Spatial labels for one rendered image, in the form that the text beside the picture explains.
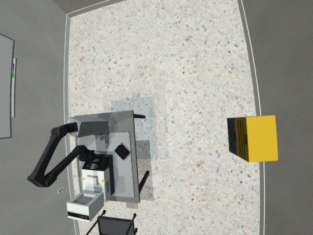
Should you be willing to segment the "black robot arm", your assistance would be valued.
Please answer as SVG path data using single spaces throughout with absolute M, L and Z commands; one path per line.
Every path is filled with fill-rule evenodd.
M 57 176 L 79 155 L 78 159 L 82 162 L 86 161 L 90 150 L 85 145 L 78 145 L 74 150 L 64 158 L 54 169 L 45 175 L 46 168 L 53 156 L 53 153 L 59 141 L 66 136 L 67 133 L 77 132 L 77 122 L 67 123 L 51 130 L 50 140 L 42 153 L 35 169 L 27 180 L 37 187 L 50 187 L 56 180 Z M 89 158 L 89 157 L 88 157 Z

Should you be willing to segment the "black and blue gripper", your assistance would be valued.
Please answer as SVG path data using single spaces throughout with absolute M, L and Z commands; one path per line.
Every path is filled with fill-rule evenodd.
M 90 150 L 89 154 L 87 154 L 88 157 L 86 159 L 92 160 L 93 158 L 96 158 L 96 154 L 94 152 L 95 150 Z

